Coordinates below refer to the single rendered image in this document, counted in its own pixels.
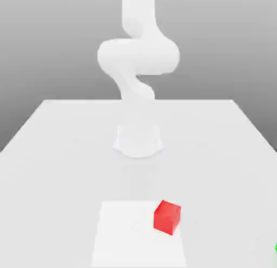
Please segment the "small red cube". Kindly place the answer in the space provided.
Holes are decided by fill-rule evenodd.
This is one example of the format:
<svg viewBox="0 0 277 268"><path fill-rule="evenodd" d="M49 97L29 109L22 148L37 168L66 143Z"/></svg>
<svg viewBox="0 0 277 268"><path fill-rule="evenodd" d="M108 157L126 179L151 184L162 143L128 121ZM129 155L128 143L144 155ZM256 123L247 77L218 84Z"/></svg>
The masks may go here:
<svg viewBox="0 0 277 268"><path fill-rule="evenodd" d="M154 211L153 227L168 235L173 235L181 218L181 207L162 200Z"/></svg>

